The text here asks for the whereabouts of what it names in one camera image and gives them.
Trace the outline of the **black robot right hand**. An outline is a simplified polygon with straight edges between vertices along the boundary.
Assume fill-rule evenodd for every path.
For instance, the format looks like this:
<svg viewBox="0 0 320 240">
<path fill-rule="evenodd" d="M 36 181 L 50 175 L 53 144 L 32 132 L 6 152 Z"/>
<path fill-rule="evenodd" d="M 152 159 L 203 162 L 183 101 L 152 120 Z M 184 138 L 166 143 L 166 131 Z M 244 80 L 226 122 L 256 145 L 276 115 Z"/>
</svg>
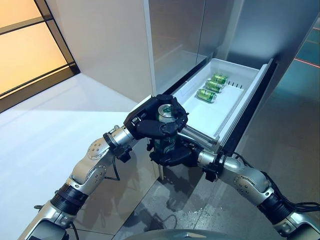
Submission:
<svg viewBox="0 0 320 240">
<path fill-rule="evenodd" d="M 187 167 L 197 167 L 198 157 L 204 148 L 195 140 L 177 135 L 175 140 L 151 139 L 146 150 L 150 152 L 149 157 L 158 165 L 163 167 L 185 165 Z"/>
</svg>

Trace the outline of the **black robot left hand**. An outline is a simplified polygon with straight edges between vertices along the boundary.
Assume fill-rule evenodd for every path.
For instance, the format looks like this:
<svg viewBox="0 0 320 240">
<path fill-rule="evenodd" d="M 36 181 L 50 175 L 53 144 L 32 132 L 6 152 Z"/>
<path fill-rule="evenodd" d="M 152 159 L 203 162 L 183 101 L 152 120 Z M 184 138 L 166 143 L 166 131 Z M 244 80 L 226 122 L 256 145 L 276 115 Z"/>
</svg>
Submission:
<svg viewBox="0 0 320 240">
<path fill-rule="evenodd" d="M 173 122 L 164 123 L 157 119 L 158 108 L 164 104 L 173 107 Z M 188 122 L 188 113 L 170 94 L 152 96 L 142 105 L 130 112 L 123 122 L 131 135 L 136 139 L 165 139 L 178 134 Z"/>
</svg>

